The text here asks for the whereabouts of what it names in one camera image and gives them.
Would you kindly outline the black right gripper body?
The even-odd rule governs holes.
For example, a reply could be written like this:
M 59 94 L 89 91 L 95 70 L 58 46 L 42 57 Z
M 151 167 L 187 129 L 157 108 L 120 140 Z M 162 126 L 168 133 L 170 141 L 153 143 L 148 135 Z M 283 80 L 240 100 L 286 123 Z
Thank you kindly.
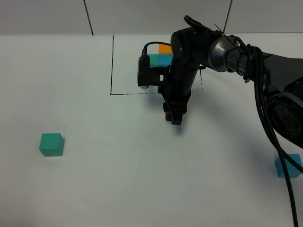
M 158 87 L 158 92 L 167 101 L 181 103 L 190 96 L 195 77 L 196 63 L 172 63 L 165 72 L 164 82 Z

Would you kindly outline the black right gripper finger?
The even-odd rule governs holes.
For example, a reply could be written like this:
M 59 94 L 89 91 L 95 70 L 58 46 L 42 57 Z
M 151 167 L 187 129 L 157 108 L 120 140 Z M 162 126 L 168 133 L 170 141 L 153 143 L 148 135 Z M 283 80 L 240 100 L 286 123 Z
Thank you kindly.
M 169 107 L 167 105 L 167 103 L 163 103 L 163 111 L 165 113 L 165 120 L 170 122 L 171 121 L 171 113 L 169 110 Z
M 175 108 L 171 111 L 173 125 L 181 125 L 183 115 L 186 113 L 186 108 Z

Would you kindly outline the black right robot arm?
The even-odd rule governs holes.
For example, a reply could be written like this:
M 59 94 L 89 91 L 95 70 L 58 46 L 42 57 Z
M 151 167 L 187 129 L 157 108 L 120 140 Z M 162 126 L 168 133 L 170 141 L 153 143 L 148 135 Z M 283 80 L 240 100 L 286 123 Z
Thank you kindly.
M 278 134 L 303 145 L 303 61 L 258 50 L 237 36 L 214 31 L 189 16 L 188 28 L 172 34 L 173 58 L 161 89 L 167 121 L 181 124 L 191 86 L 200 68 L 235 72 L 258 88 L 256 104 Z

